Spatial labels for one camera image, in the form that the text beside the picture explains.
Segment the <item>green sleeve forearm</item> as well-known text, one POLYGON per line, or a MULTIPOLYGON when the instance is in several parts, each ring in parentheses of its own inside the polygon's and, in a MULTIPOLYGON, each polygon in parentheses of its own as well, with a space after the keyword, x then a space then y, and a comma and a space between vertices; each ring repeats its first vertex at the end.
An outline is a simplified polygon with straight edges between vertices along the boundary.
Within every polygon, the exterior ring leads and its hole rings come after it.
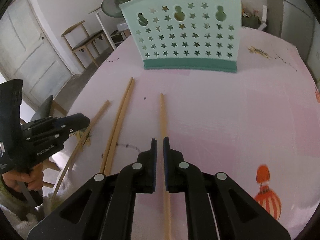
POLYGON ((31 229, 50 214, 51 203, 47 196, 43 196, 43 203, 32 208, 23 198, 22 193, 7 187, 1 179, 1 210, 17 233, 27 239, 31 229))

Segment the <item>person left hand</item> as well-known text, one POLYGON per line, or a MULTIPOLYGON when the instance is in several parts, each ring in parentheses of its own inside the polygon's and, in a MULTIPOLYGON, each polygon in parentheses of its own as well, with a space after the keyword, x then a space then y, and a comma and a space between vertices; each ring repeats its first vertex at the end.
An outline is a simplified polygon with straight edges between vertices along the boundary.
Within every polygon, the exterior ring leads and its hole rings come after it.
POLYGON ((29 191, 39 191, 43 187, 43 163, 34 166, 30 173, 11 170, 2 174, 2 178, 5 185, 16 192, 22 192, 18 182, 26 183, 29 191))

